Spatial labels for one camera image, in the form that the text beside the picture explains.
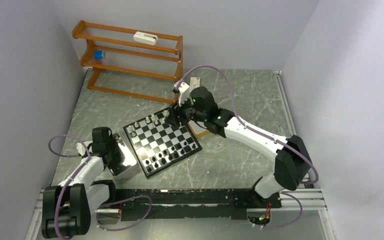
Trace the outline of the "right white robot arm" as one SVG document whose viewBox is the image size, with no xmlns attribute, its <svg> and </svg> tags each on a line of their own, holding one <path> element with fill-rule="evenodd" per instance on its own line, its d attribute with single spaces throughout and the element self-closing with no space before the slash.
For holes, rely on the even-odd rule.
<svg viewBox="0 0 384 240">
<path fill-rule="evenodd" d="M 252 187 L 249 199 L 255 207 L 262 207 L 281 190 L 295 191 L 303 184 L 312 161 L 301 137 L 280 136 L 254 126 L 233 111 L 219 107 L 206 87 L 192 91 L 179 88 L 174 92 L 178 100 L 163 111 L 166 123 L 178 129 L 190 121 L 201 122 L 210 133 L 245 144 L 273 161 L 271 173 Z"/>
</svg>

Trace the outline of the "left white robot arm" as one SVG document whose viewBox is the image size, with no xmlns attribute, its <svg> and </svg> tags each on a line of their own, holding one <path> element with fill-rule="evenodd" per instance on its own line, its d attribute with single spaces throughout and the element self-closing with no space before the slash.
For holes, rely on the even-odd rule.
<svg viewBox="0 0 384 240">
<path fill-rule="evenodd" d="M 85 235 L 95 211 L 114 207 L 119 200 L 112 180 L 97 180 L 108 164 L 121 160 L 119 135 L 109 127 L 92 130 L 92 142 L 85 147 L 79 166 L 58 185 L 43 192 L 41 233 L 45 239 L 69 240 Z"/>
</svg>

